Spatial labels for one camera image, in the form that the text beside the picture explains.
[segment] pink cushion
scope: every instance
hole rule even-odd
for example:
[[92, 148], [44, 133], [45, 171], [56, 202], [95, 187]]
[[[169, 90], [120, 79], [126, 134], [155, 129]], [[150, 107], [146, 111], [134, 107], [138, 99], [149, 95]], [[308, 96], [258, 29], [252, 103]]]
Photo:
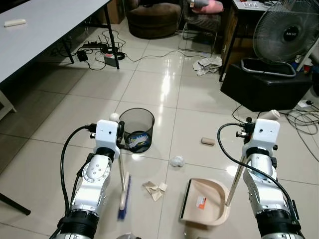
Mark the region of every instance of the pink cushion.
[[224, 11], [224, 6], [221, 2], [209, 0], [209, 5], [202, 8], [193, 8], [192, 11], [198, 14], [212, 14]]

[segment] fan guard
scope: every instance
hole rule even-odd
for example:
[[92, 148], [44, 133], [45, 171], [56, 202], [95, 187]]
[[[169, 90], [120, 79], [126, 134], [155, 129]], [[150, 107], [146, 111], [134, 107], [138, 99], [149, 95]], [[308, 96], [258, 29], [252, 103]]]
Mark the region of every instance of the fan guard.
[[319, 1], [279, 0], [260, 18], [254, 32], [257, 57], [267, 64], [293, 62], [319, 37]]

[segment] black mesh trash can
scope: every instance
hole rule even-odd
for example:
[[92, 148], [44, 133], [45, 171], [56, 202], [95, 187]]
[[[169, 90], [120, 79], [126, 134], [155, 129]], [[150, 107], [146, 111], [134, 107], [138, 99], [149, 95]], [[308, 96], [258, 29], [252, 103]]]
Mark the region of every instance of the black mesh trash can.
[[148, 150], [152, 144], [153, 114], [142, 108], [133, 108], [121, 114], [120, 121], [125, 123], [124, 140], [130, 151], [143, 153]]

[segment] dustpan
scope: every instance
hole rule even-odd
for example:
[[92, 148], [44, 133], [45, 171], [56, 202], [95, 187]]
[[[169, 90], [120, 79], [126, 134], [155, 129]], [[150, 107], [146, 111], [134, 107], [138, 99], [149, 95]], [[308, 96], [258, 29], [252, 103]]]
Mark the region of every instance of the dustpan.
[[180, 219], [207, 226], [224, 223], [230, 212], [226, 206], [229, 191], [216, 180], [191, 178], [188, 183]]

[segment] round brown ottoman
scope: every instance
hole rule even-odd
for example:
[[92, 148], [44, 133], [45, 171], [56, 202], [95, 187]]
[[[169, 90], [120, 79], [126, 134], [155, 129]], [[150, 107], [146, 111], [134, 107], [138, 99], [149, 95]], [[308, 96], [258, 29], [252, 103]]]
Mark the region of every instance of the round brown ottoman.
[[130, 33], [140, 38], [159, 38], [175, 33], [180, 17], [180, 6], [158, 3], [139, 6], [127, 12]]

